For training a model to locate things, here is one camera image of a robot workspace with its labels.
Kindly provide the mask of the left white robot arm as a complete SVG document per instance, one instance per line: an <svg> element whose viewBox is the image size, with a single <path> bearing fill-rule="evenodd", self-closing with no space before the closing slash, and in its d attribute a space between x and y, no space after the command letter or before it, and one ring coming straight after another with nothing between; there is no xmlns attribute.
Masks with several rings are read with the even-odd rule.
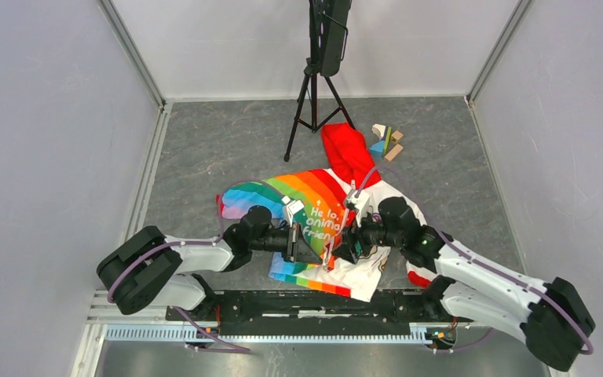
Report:
<svg viewBox="0 0 603 377"><path fill-rule="evenodd" d="M323 259L302 234L294 216L303 206L297 200L283 209L280 225L271 211L252 206L220 239L182 239L164 235L148 225L110 253L96 273L108 291L107 300L123 315L151 304L180 306L197 320L215 310L213 292L201 271L231 272L247 264L255 251L277 254L286 262L319 265Z"/></svg>

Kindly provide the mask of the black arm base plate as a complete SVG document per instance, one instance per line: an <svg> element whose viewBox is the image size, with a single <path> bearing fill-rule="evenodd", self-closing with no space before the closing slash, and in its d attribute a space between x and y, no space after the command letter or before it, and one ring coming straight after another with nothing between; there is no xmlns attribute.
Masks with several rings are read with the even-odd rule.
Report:
<svg viewBox="0 0 603 377"><path fill-rule="evenodd" d="M453 321L420 290L401 289L378 290L369 302L310 290L222 291L190 317L217 323L220 335L406 335L411 323Z"/></svg>

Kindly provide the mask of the rainbow hooded zip jacket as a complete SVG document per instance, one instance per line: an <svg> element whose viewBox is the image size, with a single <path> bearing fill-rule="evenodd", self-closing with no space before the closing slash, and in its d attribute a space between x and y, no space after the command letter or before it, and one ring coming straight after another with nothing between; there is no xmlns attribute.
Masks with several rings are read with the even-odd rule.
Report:
<svg viewBox="0 0 603 377"><path fill-rule="evenodd" d="M263 182L234 184L216 198L223 218L238 220L255 205L268 208L275 219L283 218L287 199L298 199L303 208L294 216L301 225L304 239L323 258L319 265L286 262L281 254L272 257L269 276L316 291L369 302L378 286L389 247L376 247L369 256L352 264L329 255L337 247L339 235L355 215L348 213L345 200L360 190L367 197L372 212L378 204L401 191L381 178L361 132L347 123L325 126L321 131L329 166L301 170L292 174L266 178Z"/></svg>

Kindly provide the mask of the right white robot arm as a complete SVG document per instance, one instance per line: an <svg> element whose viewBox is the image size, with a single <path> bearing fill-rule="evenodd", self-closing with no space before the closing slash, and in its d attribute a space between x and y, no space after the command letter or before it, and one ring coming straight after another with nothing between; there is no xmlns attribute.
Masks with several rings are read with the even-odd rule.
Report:
<svg viewBox="0 0 603 377"><path fill-rule="evenodd" d="M424 224L402 196L371 211L362 192L349 194L356 215L334 255L358 262L375 247L398 250L407 263L430 273L422 311L431 320L446 316L485 324L522 342L550 368L568 371L580 355L591 355L596 324L576 287L517 273L470 250L453 236Z"/></svg>

